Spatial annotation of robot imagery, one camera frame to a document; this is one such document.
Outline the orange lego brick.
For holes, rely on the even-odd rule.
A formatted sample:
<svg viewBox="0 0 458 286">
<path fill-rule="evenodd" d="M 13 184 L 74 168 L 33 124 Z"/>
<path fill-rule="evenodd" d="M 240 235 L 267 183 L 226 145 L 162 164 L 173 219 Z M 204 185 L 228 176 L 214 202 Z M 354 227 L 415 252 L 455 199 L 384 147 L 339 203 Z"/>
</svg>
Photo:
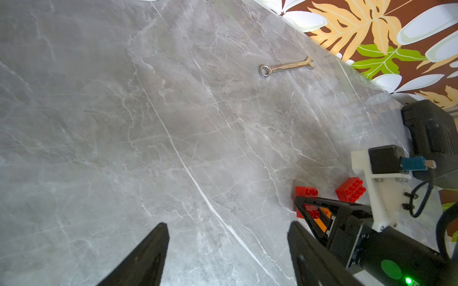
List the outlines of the orange lego brick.
<svg viewBox="0 0 458 286">
<path fill-rule="evenodd" d="M 327 208 L 318 207 L 317 210 L 314 210 L 312 212 L 312 214 L 315 223 L 320 227 L 320 229 L 323 232 L 326 232 L 328 230 L 328 225 L 332 217 L 332 213 L 330 212 L 330 210 Z"/>
</svg>

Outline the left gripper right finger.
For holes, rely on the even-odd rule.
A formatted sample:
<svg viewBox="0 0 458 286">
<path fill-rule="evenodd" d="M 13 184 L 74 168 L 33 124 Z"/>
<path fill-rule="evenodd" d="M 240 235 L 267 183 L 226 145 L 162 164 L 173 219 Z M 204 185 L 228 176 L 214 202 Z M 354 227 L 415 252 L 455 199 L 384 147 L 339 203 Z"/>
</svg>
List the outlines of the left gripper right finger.
<svg viewBox="0 0 458 286">
<path fill-rule="evenodd" d="M 355 279 L 298 221 L 287 233 L 299 286 L 360 286 Z"/>
</svg>

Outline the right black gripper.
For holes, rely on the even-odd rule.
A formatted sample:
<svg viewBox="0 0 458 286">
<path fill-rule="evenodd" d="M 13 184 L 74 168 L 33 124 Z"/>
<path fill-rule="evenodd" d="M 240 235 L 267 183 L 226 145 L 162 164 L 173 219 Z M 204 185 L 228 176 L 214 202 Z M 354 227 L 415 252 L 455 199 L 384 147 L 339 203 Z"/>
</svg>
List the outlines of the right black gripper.
<svg viewBox="0 0 458 286">
<path fill-rule="evenodd" d="M 312 234 L 345 268 L 359 268 L 362 243 L 372 231 L 370 206 L 297 196 L 297 211 Z"/>
</svg>

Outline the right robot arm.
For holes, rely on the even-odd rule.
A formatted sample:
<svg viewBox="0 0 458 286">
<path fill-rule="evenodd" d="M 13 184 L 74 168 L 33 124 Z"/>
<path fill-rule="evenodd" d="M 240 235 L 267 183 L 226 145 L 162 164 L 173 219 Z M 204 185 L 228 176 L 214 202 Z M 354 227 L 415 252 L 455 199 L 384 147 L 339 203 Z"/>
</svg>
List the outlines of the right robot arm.
<svg viewBox="0 0 458 286">
<path fill-rule="evenodd" d="M 361 271 L 385 286 L 458 283 L 458 255 L 449 256 L 445 239 L 457 204 L 437 224 L 437 251 L 393 227 L 373 230 L 370 206 L 309 197 L 296 197 L 295 206 L 311 229 L 294 221 L 287 233 L 299 286 L 359 286 L 354 274 Z"/>
</svg>

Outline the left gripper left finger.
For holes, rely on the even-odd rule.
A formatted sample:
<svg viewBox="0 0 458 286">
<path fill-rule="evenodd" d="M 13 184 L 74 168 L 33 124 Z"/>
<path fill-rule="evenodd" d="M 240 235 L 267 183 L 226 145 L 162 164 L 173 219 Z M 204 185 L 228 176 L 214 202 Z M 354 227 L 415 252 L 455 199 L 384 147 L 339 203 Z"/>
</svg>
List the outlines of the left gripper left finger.
<svg viewBox="0 0 458 286">
<path fill-rule="evenodd" d="M 169 245 L 167 224 L 159 223 L 100 286 L 158 286 Z"/>
</svg>

